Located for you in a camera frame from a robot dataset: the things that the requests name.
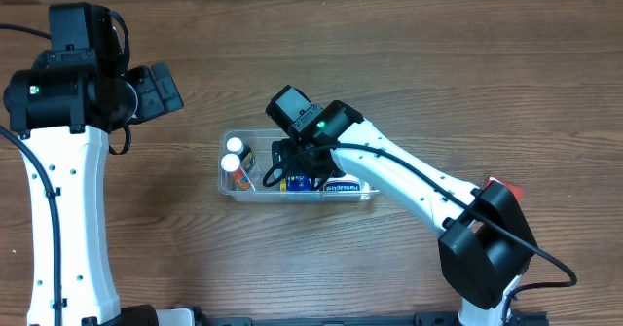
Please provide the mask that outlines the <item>blue yellow VapoDrops box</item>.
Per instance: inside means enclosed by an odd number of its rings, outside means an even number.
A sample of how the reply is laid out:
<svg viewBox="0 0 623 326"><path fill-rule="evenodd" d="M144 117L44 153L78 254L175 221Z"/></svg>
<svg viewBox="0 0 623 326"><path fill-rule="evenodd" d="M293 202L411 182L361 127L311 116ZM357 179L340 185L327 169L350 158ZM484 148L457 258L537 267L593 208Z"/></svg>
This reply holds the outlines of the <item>blue yellow VapoDrops box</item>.
<svg viewBox="0 0 623 326"><path fill-rule="evenodd" d="M313 188L312 178L306 175L286 176L279 182L282 192L304 192Z"/></svg>

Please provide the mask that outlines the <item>white Hansaplast plaster box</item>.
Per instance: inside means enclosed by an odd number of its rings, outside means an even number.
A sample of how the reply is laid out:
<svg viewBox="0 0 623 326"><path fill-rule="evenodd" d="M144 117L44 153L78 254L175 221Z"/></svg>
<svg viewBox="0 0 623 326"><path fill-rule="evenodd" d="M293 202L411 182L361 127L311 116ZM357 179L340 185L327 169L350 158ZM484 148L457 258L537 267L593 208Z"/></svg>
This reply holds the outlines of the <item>white Hansaplast plaster box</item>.
<svg viewBox="0 0 623 326"><path fill-rule="evenodd" d="M328 192L358 192L361 190L360 180L353 175L345 174L342 177L330 177L322 187Z"/></svg>

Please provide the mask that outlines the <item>dark bottle white cap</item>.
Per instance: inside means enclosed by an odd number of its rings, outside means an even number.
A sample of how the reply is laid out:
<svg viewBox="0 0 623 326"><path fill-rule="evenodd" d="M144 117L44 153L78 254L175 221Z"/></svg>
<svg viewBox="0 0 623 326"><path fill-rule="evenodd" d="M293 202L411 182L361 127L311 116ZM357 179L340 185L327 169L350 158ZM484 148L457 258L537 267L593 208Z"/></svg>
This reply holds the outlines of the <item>dark bottle white cap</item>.
<svg viewBox="0 0 623 326"><path fill-rule="evenodd" d="M232 137L227 140L226 148L229 153L236 154L240 160L242 168L246 173L251 172L255 165L255 156L251 147L245 144L240 138Z"/></svg>

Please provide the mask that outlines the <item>orange bottle white cap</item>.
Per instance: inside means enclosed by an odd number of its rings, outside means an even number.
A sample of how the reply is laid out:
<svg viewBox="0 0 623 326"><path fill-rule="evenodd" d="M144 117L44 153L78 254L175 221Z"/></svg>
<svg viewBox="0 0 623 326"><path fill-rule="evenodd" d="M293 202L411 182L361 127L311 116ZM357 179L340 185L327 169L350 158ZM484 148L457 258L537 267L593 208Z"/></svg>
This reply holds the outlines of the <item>orange bottle white cap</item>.
<svg viewBox="0 0 623 326"><path fill-rule="evenodd" d="M249 190L251 182L244 171L239 157L235 154L227 154L220 161L221 168L229 174L238 187L242 190Z"/></svg>

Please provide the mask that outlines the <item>red white packet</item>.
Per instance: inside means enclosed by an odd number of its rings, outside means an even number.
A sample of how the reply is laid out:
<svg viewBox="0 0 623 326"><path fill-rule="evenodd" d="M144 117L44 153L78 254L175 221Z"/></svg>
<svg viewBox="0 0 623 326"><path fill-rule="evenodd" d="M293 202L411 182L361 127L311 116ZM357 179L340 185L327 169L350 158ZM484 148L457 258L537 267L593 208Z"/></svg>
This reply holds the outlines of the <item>red white packet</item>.
<svg viewBox="0 0 623 326"><path fill-rule="evenodd" d="M485 182L484 182L484 188L487 188L489 185L491 185L492 183L499 183L501 185L503 185L504 187L506 187L515 197L517 202L520 202L524 193L524 190L518 186L515 186L509 182L503 181L500 178L496 177L496 176L490 176Z"/></svg>

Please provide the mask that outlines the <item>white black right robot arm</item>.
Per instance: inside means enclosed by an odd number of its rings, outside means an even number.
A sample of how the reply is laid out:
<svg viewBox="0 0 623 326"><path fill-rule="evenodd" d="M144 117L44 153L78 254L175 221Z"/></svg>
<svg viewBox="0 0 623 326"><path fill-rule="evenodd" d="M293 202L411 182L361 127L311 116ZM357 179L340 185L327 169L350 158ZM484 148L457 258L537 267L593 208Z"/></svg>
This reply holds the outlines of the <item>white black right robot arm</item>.
<svg viewBox="0 0 623 326"><path fill-rule="evenodd" d="M506 184L491 178L478 187L435 169L339 100L321 107L285 86L266 113L286 136L273 144L265 187L326 191L331 181L352 176L401 204L435 236L442 274L462 302L455 313L423 313L418 323L547 324L543 314L510 307L536 241Z"/></svg>

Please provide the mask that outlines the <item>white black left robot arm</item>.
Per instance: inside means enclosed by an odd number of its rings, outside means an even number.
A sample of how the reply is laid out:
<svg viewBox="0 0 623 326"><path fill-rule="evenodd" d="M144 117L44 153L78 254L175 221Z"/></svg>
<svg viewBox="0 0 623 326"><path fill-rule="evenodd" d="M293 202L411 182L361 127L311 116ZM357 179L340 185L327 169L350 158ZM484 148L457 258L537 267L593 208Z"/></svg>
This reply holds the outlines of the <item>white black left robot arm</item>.
<svg viewBox="0 0 623 326"><path fill-rule="evenodd" d="M34 277L30 325L192 325L189 308L123 307L104 214L109 136L179 110L168 67L129 66L122 17L88 3L49 9L51 47L4 93L2 134L28 175Z"/></svg>

